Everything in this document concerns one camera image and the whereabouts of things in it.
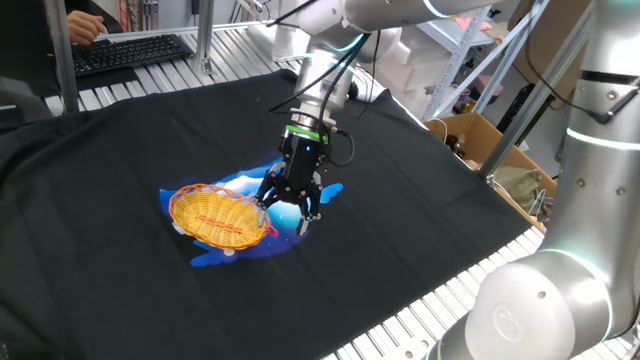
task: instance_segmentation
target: cable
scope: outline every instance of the cable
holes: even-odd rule
[[[369,90],[369,99],[365,99],[364,109],[358,117],[356,121],[362,118],[362,115],[367,111],[367,105],[373,101],[373,89],[376,86],[376,58],[378,57],[378,48],[380,47],[380,37],[382,37],[382,31],[378,30],[378,38],[376,39],[376,48],[373,51],[373,69],[371,70],[371,89]]]
[[[442,119],[438,119],[438,118],[429,119],[429,120],[427,120],[427,122],[433,121],[433,120],[439,121],[439,122],[442,123],[442,125],[444,125],[444,140],[442,140],[442,142],[446,143],[447,142],[447,135],[449,135],[449,128],[447,127],[447,123],[444,122]]]
[[[312,5],[313,3],[317,2],[318,0],[309,0],[306,3],[294,8],[293,10],[289,11],[288,13],[280,16],[279,18],[277,18],[274,22],[272,22],[271,24],[267,25],[267,27],[271,27],[273,25],[277,25],[280,24],[284,19],[288,18],[291,15],[296,14],[299,11],[302,11],[303,9],[305,9],[306,7]]]
[[[507,189],[504,188],[504,186],[498,184],[498,182],[495,180],[493,180],[493,185],[497,185],[500,189],[502,189],[502,191],[504,191],[505,194],[507,194],[509,198],[511,198],[511,200],[513,200],[513,198],[511,197],[511,194],[509,194],[509,192],[507,191]]]
[[[344,131],[344,130],[340,130],[338,129],[338,131],[336,132],[336,134],[342,135],[346,138],[349,139],[349,144],[351,146],[351,153],[349,154],[349,158],[343,162],[343,163],[336,163],[335,160],[331,159],[330,157],[327,156],[327,159],[329,159],[329,161],[337,166],[337,167],[345,167],[349,164],[351,164],[351,162],[353,161],[353,157],[356,155],[356,142],[353,139],[353,136],[351,136],[351,134],[349,134],[348,132]]]
[[[529,7],[533,10],[533,5],[535,3],[535,0],[529,0]],[[556,98],[558,98],[560,101],[562,101],[563,103],[569,105],[570,107],[580,110],[582,112],[584,112],[585,114],[589,115],[590,117],[592,117],[594,120],[598,121],[599,123],[606,123],[608,122],[608,120],[604,120],[603,119],[603,115],[596,113],[595,111],[589,110],[589,109],[585,109],[583,107],[580,107],[578,105],[575,105],[574,103],[570,102],[569,100],[563,98],[560,94],[558,94],[558,92],[553,88],[553,86],[551,86],[551,84],[549,84],[547,82],[547,80],[545,80],[542,75],[540,75],[540,73],[538,72],[538,70],[535,68],[535,66],[533,65],[533,62],[531,61],[531,34],[533,32],[533,11],[529,12],[529,24],[528,24],[528,28],[529,28],[529,34],[527,35],[527,43],[525,45],[525,58],[527,59],[527,65],[529,65],[529,68],[531,68],[531,71],[533,71],[533,73],[536,75],[536,77],[538,79],[540,79],[540,81],[547,87],[549,88],[549,90],[551,91],[551,93],[553,94],[553,96],[555,96]]]
[[[243,9],[243,7],[242,7],[242,6],[238,6],[238,14],[236,15],[235,20],[233,20],[233,22],[234,22],[234,23],[237,23],[237,22],[238,22],[238,20],[241,20],[241,21],[242,21],[242,17],[241,17],[241,15],[242,15],[242,9]]]
[[[271,10],[269,10],[269,6],[267,5],[270,2],[271,0],[267,0],[262,3],[262,6],[264,6],[264,8],[267,9],[267,22],[271,21]]]
[[[338,62],[332,66],[329,70],[325,71],[324,74],[320,75],[316,80],[314,80],[311,84],[307,85],[304,89],[298,91],[295,95],[293,95],[292,97],[288,98],[287,100],[281,102],[280,104],[272,107],[271,109],[269,109],[268,112],[274,112],[275,110],[283,107],[284,105],[287,105],[289,102],[295,100],[298,98],[298,96],[304,94],[307,90],[311,89],[312,87],[316,86],[316,84],[318,84],[320,81],[322,81],[324,78],[326,78],[327,76],[329,76],[329,74],[331,74],[332,72],[334,72],[342,63],[344,63],[344,61],[351,56],[351,53],[353,52],[354,49],[349,50],[346,54],[344,54],[344,56],[342,58],[340,58],[340,60],[338,60]]]
[[[318,119],[317,117],[315,117],[315,116],[313,116],[313,115],[311,115],[309,113],[306,113],[306,112],[303,112],[303,111],[298,111],[298,110],[275,111],[272,114],[276,114],[276,115],[297,114],[297,115],[303,115],[303,116],[306,116],[306,117],[309,117],[309,118],[313,119],[318,124],[319,128],[322,127],[326,131],[327,135],[325,135],[325,136],[327,137],[327,145],[331,144],[331,137],[329,135],[330,134],[329,129],[327,129],[327,126],[323,122],[321,122],[320,119]],[[355,156],[355,153],[356,153],[356,143],[355,143],[355,140],[353,139],[353,136],[351,136],[351,134],[349,134],[348,132],[346,132],[344,130],[338,129],[336,131],[336,134],[339,134],[339,135],[342,135],[342,136],[348,138],[350,146],[351,146],[351,152],[349,154],[349,158],[347,159],[347,161],[345,161],[344,163],[338,163],[338,165],[333,163],[334,165],[336,165],[338,167],[344,167],[344,166],[349,165],[351,163],[351,161],[353,161],[353,157]]]
[[[229,15],[229,21],[227,21],[227,23],[231,23],[233,21],[233,19],[235,18],[234,14],[236,13],[237,9],[238,9],[238,3],[236,2],[233,5],[233,9],[231,9],[231,15]]]
[[[338,84],[338,81],[340,81],[340,78],[342,77],[342,75],[345,73],[345,71],[347,71],[347,68],[349,67],[349,65],[351,65],[351,63],[356,59],[356,56],[358,56],[358,52],[362,49],[362,47],[367,42],[367,40],[369,40],[370,36],[371,36],[371,34],[365,34],[360,39],[360,41],[358,41],[356,46],[354,46],[354,48],[351,51],[351,53],[352,53],[351,56],[347,59],[347,61],[345,62],[344,66],[342,67],[342,69],[340,69],[340,72],[338,72],[336,77],[333,79],[333,81],[331,82],[331,85],[329,85],[329,87],[327,89],[327,95],[325,95],[324,100],[322,101],[322,105],[320,106],[320,116],[318,117],[320,121],[323,121],[323,119],[324,119],[324,112],[327,109],[327,105],[329,104],[329,98],[331,97],[331,93],[333,93],[333,90],[335,89],[336,85]],[[352,142],[351,148],[352,148],[353,151],[355,151],[355,143],[353,142],[353,138],[350,137],[350,141]],[[329,155],[329,153],[327,153],[327,159],[329,160],[330,163],[332,163],[333,165],[335,165],[337,167],[345,167],[345,166],[347,166],[347,165],[349,165],[351,163],[351,161],[353,160],[353,155],[354,154],[352,154],[352,156],[350,156],[349,159],[344,163],[338,163],[338,162],[334,161],[331,158],[331,156]]]

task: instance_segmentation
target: robotic arm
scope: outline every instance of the robotic arm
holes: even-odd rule
[[[445,18],[502,0],[299,0],[307,3],[296,15],[311,41],[295,88],[302,105],[292,109],[294,125],[280,143],[282,162],[267,172],[253,201],[266,210],[278,201],[300,207],[299,233],[319,220],[322,183],[317,169],[340,165],[330,155],[330,136],[341,131],[330,114],[342,109],[353,74],[345,71],[358,56],[372,62],[400,39],[398,26]]]
[[[328,137],[338,131],[324,113],[342,108],[351,83],[341,60],[357,52],[372,59],[371,44],[381,53],[392,49],[399,37],[393,27],[496,2],[319,0],[298,13],[301,28],[312,35],[296,86],[302,105],[291,111],[295,125],[282,137],[283,160],[267,173],[254,201],[263,211],[276,201],[299,205],[300,232],[306,231],[309,221],[320,219],[317,169],[330,159]],[[571,113],[553,224],[537,253],[485,279],[474,308],[432,348],[429,360],[564,360],[619,336],[636,320],[640,2],[594,0],[593,18],[574,98],[586,111]],[[363,34],[381,29],[379,39],[364,43]]]

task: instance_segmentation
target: black table cover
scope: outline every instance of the black table cover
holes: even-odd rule
[[[10,359],[319,358],[528,228],[386,93],[357,122],[361,103],[336,116],[355,159],[322,173],[332,193],[306,237],[286,209],[270,213],[279,238],[253,252],[179,234],[167,194],[255,186],[288,120],[266,110],[293,85],[279,72],[0,136]]]

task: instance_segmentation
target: person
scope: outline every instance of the person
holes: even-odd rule
[[[100,34],[107,34],[104,18],[90,13],[91,0],[65,0],[69,40],[72,44],[89,46]]]

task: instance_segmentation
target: cardboard box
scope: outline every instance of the cardboard box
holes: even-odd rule
[[[556,53],[565,40],[571,33],[571,30],[578,23],[578,20],[584,13],[587,6],[589,6],[591,0],[554,0],[550,1],[549,5],[545,9],[542,17],[536,24],[536,27],[531,33],[529,41],[531,62],[535,66],[536,70],[540,74],[544,74],[545,70],[553,61]],[[529,12],[530,1],[520,1],[520,4],[513,13],[511,20],[509,20],[509,30],[513,29],[518,22]],[[538,77],[529,67],[525,57],[525,47],[520,50],[518,57],[513,62],[513,65],[527,78],[531,83],[538,83]],[[564,77],[556,84],[555,90],[563,98],[569,98],[573,93],[576,82],[578,81],[578,75],[580,74],[580,67],[582,66],[582,59],[584,58],[586,46],[576,56],[573,63],[567,68]],[[560,100],[556,100],[552,104],[554,109],[558,109],[562,106]]]
[[[465,134],[467,140],[464,143],[463,150],[465,152],[465,160],[471,160],[475,163],[484,163],[487,161],[489,155],[493,152],[496,145],[502,138],[500,133],[490,122],[488,122],[482,115],[476,113],[469,113],[458,115],[450,118],[443,119],[447,124],[448,134],[459,135]],[[435,133],[438,137],[444,140],[444,126],[437,121],[427,121],[424,124]],[[520,149],[515,146],[507,155],[502,165],[513,166],[523,169],[538,169],[542,178],[541,190],[547,190],[548,197],[555,197],[556,195],[556,182],[551,179],[538,165],[536,165],[531,159],[527,157]],[[497,192],[510,203],[522,216],[524,216],[531,224],[544,232],[542,224],[538,223],[535,219],[532,219],[527,211],[523,210],[513,199],[509,197],[505,192],[497,190]]]

